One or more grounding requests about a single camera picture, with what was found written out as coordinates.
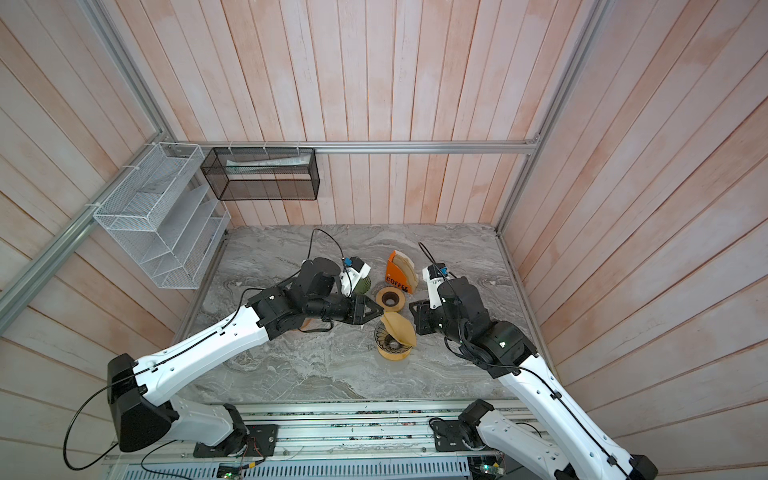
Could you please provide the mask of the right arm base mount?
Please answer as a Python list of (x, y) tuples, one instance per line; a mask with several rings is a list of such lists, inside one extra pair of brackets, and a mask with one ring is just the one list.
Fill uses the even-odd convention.
[(436, 450), (438, 452), (487, 450), (488, 446), (478, 433), (478, 426), (482, 417), (494, 410), (492, 404), (478, 399), (467, 406), (457, 420), (430, 418), (428, 425), (434, 435)]

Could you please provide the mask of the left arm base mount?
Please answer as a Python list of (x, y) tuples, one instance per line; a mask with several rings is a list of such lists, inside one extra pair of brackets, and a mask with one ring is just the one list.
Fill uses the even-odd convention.
[(213, 447), (197, 443), (193, 451), (194, 458), (223, 458), (242, 454), (265, 458), (274, 455), (278, 425), (247, 425), (234, 405), (225, 403), (223, 407), (231, 417), (233, 432)]

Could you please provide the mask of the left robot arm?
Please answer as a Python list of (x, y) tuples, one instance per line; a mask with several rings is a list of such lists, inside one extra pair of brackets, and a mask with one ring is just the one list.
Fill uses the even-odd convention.
[(351, 257), (342, 264), (318, 257), (302, 263), (290, 279), (259, 291), (228, 317), (155, 354), (122, 354), (107, 367), (107, 400), (124, 453), (158, 441), (191, 441), (220, 456), (240, 453), (248, 429), (231, 404), (184, 400), (179, 391), (235, 355), (299, 329), (308, 319), (363, 325), (383, 308), (359, 283), (370, 267)]

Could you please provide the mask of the wooden ring dripper stand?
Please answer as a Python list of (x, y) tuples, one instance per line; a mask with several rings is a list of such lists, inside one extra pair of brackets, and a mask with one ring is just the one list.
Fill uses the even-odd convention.
[(402, 361), (406, 359), (411, 351), (412, 347), (408, 345), (401, 345), (398, 348), (390, 348), (389, 346), (378, 346), (378, 353), (389, 361)]

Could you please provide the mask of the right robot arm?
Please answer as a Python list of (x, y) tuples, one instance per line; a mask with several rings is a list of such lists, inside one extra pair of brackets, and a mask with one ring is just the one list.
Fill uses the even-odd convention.
[(533, 342), (514, 324), (492, 319), (477, 288), (464, 277), (424, 271), (428, 299), (410, 304), (418, 334), (439, 333), (455, 355), (498, 380), (548, 433), (520, 427), (484, 400), (459, 416), (463, 444), (488, 447), (541, 479), (653, 479), (655, 464), (631, 454), (585, 413), (550, 371)]

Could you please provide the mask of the clear glass dripper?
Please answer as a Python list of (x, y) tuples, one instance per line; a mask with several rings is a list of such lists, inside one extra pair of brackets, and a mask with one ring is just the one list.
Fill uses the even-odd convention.
[(374, 338), (376, 346), (389, 346), (390, 348), (398, 348), (401, 345), (405, 345), (396, 340), (386, 329), (383, 323), (379, 323), (375, 328)]

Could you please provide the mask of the orange glass pitcher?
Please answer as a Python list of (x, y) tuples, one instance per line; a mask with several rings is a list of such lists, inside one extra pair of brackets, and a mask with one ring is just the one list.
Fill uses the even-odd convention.
[(311, 325), (313, 320), (314, 319), (311, 319), (311, 318), (306, 319), (299, 329), (302, 330), (302, 331), (307, 330), (308, 327)]

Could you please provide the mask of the brown paper coffee filter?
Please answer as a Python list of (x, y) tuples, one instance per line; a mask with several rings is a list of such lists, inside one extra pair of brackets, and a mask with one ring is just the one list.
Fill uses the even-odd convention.
[(382, 316), (382, 323), (386, 332), (401, 345), (417, 346), (415, 328), (404, 316), (397, 312), (385, 312)]

